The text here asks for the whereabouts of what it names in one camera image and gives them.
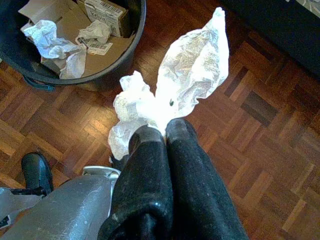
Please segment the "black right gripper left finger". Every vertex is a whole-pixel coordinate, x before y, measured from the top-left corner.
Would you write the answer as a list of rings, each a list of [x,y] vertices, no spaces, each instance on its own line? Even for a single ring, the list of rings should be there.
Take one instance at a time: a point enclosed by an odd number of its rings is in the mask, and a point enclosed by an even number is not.
[[[111,211],[99,229],[101,240],[168,240],[173,226],[173,188],[162,134],[138,128],[129,158],[116,181]]]

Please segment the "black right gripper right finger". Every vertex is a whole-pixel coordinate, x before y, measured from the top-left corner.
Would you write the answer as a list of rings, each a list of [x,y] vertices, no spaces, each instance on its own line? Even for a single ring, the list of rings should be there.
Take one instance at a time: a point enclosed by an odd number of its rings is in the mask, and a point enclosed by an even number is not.
[[[226,186],[183,118],[166,127],[166,147],[178,240],[246,240],[248,235]]]

